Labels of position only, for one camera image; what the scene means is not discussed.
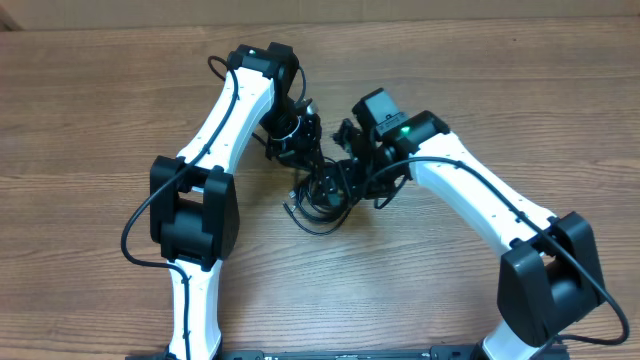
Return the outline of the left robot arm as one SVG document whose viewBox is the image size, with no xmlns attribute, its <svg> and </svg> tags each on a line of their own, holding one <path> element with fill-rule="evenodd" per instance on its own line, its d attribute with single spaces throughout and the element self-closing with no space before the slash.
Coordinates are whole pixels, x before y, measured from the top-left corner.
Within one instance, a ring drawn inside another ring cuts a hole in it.
<svg viewBox="0 0 640 360">
<path fill-rule="evenodd" d="M 292 47 L 241 45 L 222 64 L 223 88 L 194 138 L 175 157 L 157 157 L 150 170 L 150 235 L 173 291 L 165 359 L 220 355 L 220 273 L 240 227 L 234 175 L 256 128 L 267 134 L 269 159 L 308 170 L 319 158 L 319 120 L 307 101 L 289 95 L 302 72 Z"/>
</svg>

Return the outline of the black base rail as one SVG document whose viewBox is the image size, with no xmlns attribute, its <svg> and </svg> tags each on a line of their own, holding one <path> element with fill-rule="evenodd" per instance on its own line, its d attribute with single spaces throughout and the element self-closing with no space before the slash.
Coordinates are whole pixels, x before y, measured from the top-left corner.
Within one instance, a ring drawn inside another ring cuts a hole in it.
<svg viewBox="0 0 640 360">
<path fill-rule="evenodd" d="M 214 356 L 220 360 L 470 360 L 481 358 L 475 345 L 439 345 L 424 350 L 373 350 L 359 353 L 326 352 L 285 352 L 264 353 L 258 350 L 224 352 Z M 169 360 L 177 359 L 170 355 L 168 348 L 152 355 L 130 355 L 127 360 Z M 532 359 L 569 360 L 566 346 L 558 345 L 547 348 L 542 354 Z"/>
</svg>

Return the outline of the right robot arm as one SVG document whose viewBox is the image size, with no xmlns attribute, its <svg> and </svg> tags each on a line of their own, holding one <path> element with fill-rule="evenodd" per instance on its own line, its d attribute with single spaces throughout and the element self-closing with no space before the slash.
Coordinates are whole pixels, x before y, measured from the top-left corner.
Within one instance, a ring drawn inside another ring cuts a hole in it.
<svg viewBox="0 0 640 360">
<path fill-rule="evenodd" d="M 500 260 L 498 327 L 473 359 L 534 359 L 604 298 L 592 227 L 539 206 L 482 165 L 435 114 L 408 116 L 379 88 L 356 103 L 334 141 L 351 157 L 353 199 L 390 197 L 408 177 L 444 200 Z"/>
</svg>

